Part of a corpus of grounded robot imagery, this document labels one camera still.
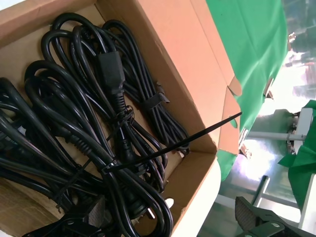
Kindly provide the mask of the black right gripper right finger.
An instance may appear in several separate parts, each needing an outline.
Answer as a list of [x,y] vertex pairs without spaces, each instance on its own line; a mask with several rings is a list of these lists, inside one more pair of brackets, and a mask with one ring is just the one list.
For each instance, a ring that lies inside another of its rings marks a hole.
[[313,237],[286,223],[271,210],[258,208],[244,197],[235,199],[235,218],[243,230],[240,237]]

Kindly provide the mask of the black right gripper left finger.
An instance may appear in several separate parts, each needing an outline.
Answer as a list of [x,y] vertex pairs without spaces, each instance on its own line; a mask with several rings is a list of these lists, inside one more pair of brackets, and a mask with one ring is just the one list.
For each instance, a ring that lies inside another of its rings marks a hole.
[[26,237],[92,237],[104,220],[104,197],[73,206],[60,220],[24,234]]

